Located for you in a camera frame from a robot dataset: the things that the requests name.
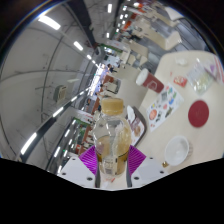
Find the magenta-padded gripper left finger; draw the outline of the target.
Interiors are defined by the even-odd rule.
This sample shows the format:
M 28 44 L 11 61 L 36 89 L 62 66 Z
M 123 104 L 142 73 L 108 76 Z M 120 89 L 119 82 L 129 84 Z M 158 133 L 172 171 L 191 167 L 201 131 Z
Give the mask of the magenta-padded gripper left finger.
M 95 147 L 90 147 L 79 157 L 72 156 L 59 176 L 84 188 L 99 188 L 100 172 Z

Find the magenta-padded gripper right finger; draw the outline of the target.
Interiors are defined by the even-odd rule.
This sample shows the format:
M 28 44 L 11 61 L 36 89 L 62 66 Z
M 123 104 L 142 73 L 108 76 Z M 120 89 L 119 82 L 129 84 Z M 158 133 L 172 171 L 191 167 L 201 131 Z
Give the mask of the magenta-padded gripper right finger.
M 147 157 L 134 146 L 130 146 L 126 169 L 128 188 L 143 187 L 167 175 L 168 172 L 154 157 Z

